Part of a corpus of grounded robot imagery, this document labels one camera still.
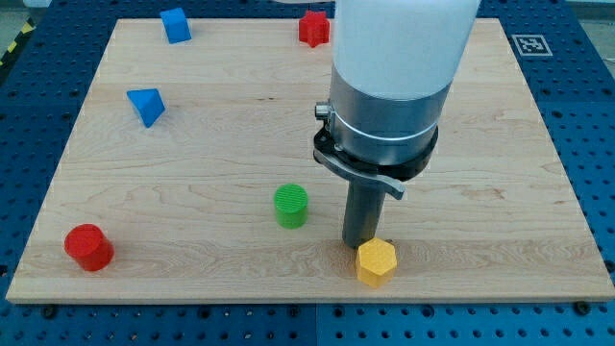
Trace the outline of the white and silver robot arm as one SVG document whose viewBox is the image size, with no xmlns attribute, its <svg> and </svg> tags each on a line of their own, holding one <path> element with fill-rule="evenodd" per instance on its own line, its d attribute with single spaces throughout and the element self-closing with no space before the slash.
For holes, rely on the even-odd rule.
<svg viewBox="0 0 615 346">
<path fill-rule="evenodd" d="M 479 0 L 337 0 L 332 82 L 317 106 L 314 157 L 396 199 L 437 140 L 437 124 Z"/>
</svg>

